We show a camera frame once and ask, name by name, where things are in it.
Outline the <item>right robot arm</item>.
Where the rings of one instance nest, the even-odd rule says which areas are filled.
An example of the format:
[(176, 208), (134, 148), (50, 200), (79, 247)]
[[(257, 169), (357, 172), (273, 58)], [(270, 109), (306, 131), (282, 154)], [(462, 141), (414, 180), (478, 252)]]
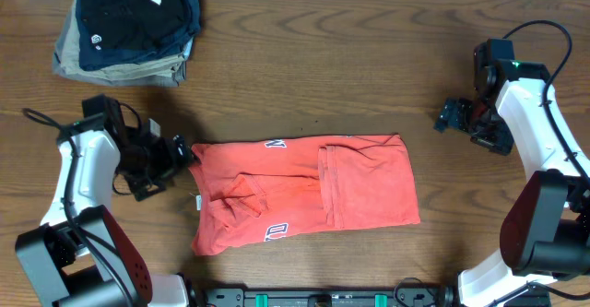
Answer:
[(556, 102), (552, 76), (512, 57), (474, 60), (476, 100), (448, 100), (435, 124), (493, 152), (517, 149), (526, 184), (499, 248), (457, 279), (461, 306), (543, 305), (552, 285), (589, 274), (589, 159)]

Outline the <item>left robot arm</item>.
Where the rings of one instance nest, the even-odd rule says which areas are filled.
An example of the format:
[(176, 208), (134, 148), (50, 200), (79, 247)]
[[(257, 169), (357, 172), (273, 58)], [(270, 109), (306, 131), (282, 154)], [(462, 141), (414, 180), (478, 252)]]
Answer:
[(58, 130), (62, 156), (53, 201), (34, 230), (18, 235), (15, 252), (43, 306), (196, 306), (182, 274), (157, 275), (111, 213), (114, 180), (124, 177), (142, 201), (195, 156), (182, 136), (164, 138), (155, 121), (136, 127), (120, 113), (86, 114), (70, 125), (26, 108), (32, 121)]

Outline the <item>red t-shirt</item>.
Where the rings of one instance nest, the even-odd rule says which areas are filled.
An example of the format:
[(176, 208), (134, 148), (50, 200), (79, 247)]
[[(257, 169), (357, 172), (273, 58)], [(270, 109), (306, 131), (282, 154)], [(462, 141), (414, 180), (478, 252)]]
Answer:
[(197, 255), (300, 234), (418, 224), (415, 179), (398, 135), (195, 144)]

